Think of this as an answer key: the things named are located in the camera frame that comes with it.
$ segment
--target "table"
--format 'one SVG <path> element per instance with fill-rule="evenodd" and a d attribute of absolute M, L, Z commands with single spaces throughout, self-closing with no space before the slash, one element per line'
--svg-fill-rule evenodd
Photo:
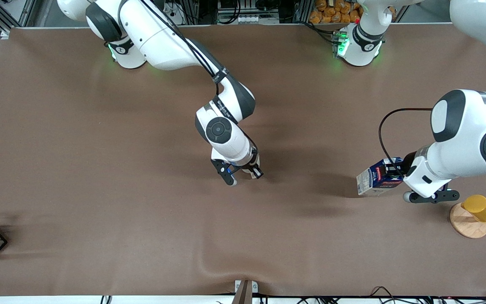
<path fill-rule="evenodd" d="M 401 185 L 356 195 L 389 111 L 486 90 L 486 47 L 452 25 L 393 25 L 367 67 L 296 25 L 183 29 L 256 97 L 241 127 L 264 177 L 224 185 L 194 128 L 214 95 L 201 67 L 125 70 L 87 29 L 0 42 L 0 296 L 216 294 L 246 277 L 272 295 L 486 296 L 486 237 L 452 204 Z M 384 125 L 392 156 L 432 142 L 429 114 Z M 486 176 L 456 179 L 461 199 Z"/>

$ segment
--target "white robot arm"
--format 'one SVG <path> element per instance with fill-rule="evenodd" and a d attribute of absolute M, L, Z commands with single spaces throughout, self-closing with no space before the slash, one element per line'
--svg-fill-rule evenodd
<path fill-rule="evenodd" d="M 451 20 L 486 45 L 486 0 L 451 0 Z M 486 92 L 454 90 L 432 108 L 436 142 L 408 155 L 403 179 L 428 198 L 457 177 L 486 174 Z"/>
<path fill-rule="evenodd" d="M 390 6 L 400 8 L 422 0 L 357 0 L 363 7 L 363 16 L 358 24 L 350 23 L 341 29 L 346 32 L 347 39 L 343 47 L 338 49 L 337 56 L 347 63 L 362 67 L 372 62 L 378 56 L 382 46 L 383 35 L 392 21 Z"/>
<path fill-rule="evenodd" d="M 97 0 L 87 7 L 86 19 L 91 30 L 110 43 L 123 67 L 139 67 L 146 60 L 164 71 L 203 66 L 217 94 L 196 112 L 195 126 L 213 147 L 214 167 L 228 185 L 237 184 L 233 173 L 239 169 L 253 178 L 262 176 L 258 148 L 238 126 L 254 112 L 254 96 L 204 46 L 183 37 L 149 0 Z M 223 88 L 220 94 L 218 84 Z"/>
<path fill-rule="evenodd" d="M 85 9 L 92 0 L 57 0 L 59 9 L 72 20 L 85 22 Z"/>

